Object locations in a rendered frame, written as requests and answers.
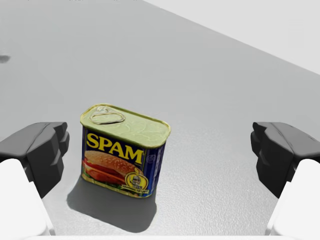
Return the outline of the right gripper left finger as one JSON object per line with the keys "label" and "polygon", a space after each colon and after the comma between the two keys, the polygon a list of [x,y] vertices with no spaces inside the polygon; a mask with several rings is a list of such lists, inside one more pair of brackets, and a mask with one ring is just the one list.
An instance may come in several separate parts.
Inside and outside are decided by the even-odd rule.
{"label": "right gripper left finger", "polygon": [[37,122],[0,141],[0,236],[54,236],[43,198],[60,182],[66,122]]}

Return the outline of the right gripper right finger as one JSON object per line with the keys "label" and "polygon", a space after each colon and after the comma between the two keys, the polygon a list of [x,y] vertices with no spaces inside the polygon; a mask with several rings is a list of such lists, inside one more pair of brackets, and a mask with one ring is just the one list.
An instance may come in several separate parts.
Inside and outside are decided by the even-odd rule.
{"label": "right gripper right finger", "polygon": [[254,122],[260,182],[278,201],[267,236],[320,236],[320,141],[282,122]]}

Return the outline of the green and blue rectangular can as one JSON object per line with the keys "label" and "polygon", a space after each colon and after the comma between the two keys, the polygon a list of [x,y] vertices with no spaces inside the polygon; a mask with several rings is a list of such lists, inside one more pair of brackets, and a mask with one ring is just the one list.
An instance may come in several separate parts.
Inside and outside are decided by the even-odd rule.
{"label": "green and blue rectangular can", "polygon": [[107,103],[81,116],[81,177],[133,198],[148,198],[157,187],[168,123]]}

